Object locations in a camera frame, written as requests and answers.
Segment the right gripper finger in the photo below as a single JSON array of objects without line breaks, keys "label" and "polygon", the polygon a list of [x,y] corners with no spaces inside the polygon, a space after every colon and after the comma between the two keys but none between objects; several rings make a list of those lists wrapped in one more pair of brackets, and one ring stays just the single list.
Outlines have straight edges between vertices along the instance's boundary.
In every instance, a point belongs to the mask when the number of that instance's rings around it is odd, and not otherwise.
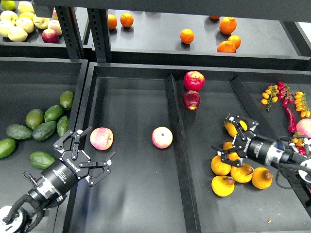
[{"label": "right gripper finger", "polygon": [[258,125],[256,120],[240,115],[229,115],[224,121],[225,129],[233,137],[233,146],[243,146],[250,142],[256,136]]},{"label": "right gripper finger", "polygon": [[224,164],[231,165],[234,167],[242,167],[243,162],[237,154],[236,148],[233,146],[229,149],[222,149],[217,146],[211,146],[213,150],[217,152],[217,155],[220,157],[220,161]]}]

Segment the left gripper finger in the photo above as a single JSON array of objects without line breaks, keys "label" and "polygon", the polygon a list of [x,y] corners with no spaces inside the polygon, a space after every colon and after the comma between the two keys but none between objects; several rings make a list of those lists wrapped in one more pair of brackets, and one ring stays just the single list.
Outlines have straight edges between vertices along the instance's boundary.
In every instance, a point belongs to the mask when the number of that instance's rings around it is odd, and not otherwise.
[{"label": "left gripper finger", "polygon": [[[94,187],[97,183],[99,183],[102,179],[104,179],[106,176],[108,176],[111,173],[110,165],[112,165],[112,157],[116,154],[115,151],[113,151],[108,157],[101,162],[92,162],[91,159],[87,159],[86,162],[79,162],[78,168],[79,171],[79,177],[81,179],[85,179],[88,183],[89,187]],[[99,169],[101,173],[97,176],[90,175],[91,170]]]},{"label": "left gripper finger", "polygon": [[76,160],[80,152],[80,141],[90,133],[91,130],[91,126],[84,131],[77,130],[74,132],[73,130],[68,130],[53,144],[53,148],[61,154],[62,158],[69,157],[72,160]]}]

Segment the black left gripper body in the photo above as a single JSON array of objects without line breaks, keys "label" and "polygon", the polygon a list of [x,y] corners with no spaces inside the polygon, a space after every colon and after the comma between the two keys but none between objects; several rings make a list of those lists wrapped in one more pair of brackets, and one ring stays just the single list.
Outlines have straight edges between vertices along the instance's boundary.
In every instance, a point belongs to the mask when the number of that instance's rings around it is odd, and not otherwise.
[{"label": "black left gripper body", "polygon": [[88,174],[88,168],[80,165],[90,162],[91,158],[83,150],[78,151],[75,159],[66,151],[59,160],[41,172],[43,182],[40,194],[46,199],[56,199],[66,194]]}]

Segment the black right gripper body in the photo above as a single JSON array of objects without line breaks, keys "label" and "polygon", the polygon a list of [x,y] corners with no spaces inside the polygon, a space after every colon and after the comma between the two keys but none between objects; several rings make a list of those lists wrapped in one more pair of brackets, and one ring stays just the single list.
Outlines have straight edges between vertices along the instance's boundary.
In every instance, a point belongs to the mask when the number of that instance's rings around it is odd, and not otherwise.
[{"label": "black right gripper body", "polygon": [[262,165],[277,162],[277,143],[273,139],[245,131],[238,133],[232,143],[241,158],[248,158]]}]

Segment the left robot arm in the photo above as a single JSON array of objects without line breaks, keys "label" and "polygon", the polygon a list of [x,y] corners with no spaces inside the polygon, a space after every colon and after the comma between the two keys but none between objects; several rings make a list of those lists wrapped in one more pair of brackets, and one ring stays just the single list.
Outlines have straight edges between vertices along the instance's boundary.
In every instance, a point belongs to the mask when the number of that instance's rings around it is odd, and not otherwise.
[{"label": "left robot arm", "polygon": [[80,180],[85,179],[93,187],[110,174],[111,158],[115,152],[102,162],[95,162],[79,148],[80,140],[91,130],[92,127],[84,131],[69,130],[60,137],[53,145],[61,153],[60,158],[43,170],[38,179],[24,172],[24,177],[33,187],[14,204],[0,209],[2,233],[29,233],[49,209],[65,201],[68,192]]}]

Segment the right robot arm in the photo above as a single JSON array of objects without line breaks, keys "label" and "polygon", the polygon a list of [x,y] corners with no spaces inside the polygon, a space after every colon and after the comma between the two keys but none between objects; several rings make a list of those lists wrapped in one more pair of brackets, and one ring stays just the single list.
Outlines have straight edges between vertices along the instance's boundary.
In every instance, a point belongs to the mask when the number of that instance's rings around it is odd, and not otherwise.
[{"label": "right robot arm", "polygon": [[277,170],[275,181],[283,189],[292,189],[299,198],[311,204],[311,156],[308,147],[301,154],[292,137],[268,137],[258,121],[241,115],[228,115],[223,124],[231,124],[237,133],[232,148],[213,147],[223,164],[241,168],[245,160]]}]

